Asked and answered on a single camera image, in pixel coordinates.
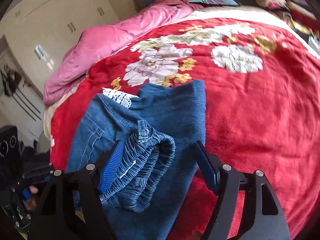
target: floral blanket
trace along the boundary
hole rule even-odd
[[[174,87],[202,79],[206,149],[240,171],[265,172],[294,238],[319,198],[319,77],[320,61],[283,28],[232,18],[156,28],[92,65],[76,93],[57,108],[51,161],[66,167],[76,127],[104,88],[135,95],[144,82]],[[203,232],[216,200],[198,171],[168,239]],[[230,236],[240,217],[237,209]]]

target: black speaker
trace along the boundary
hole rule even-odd
[[[4,126],[0,128],[0,191],[20,176],[21,167],[17,127]]]

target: pink blanket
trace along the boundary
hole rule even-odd
[[[150,30],[179,20],[201,5],[188,0],[156,0],[137,16],[113,25],[85,30],[65,55],[61,65],[44,85],[44,103],[52,105],[79,83],[90,66],[123,49]]]

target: door handle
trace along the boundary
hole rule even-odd
[[[71,28],[70,24],[68,23],[67,26],[69,27],[71,33],[73,33],[73,29]]]
[[[71,24],[71,27],[73,28],[73,31],[76,31],[76,28],[75,28],[75,26],[73,25],[73,23],[71,22],[70,24]]]

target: silver bolt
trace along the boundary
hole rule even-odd
[[[257,171],[256,171],[256,174],[257,174],[259,177],[262,177],[262,176],[263,176],[263,171],[257,170]]]
[[[61,170],[55,170],[53,174],[54,174],[54,176],[60,176],[61,173],[62,173]]]
[[[222,168],[225,170],[225,171],[231,171],[231,166],[229,164],[224,164],[222,166]]]
[[[96,167],[96,166],[94,166],[93,163],[90,163],[90,164],[88,164],[88,165],[86,166],[86,169],[87,169],[88,171],[92,171],[95,167]]]

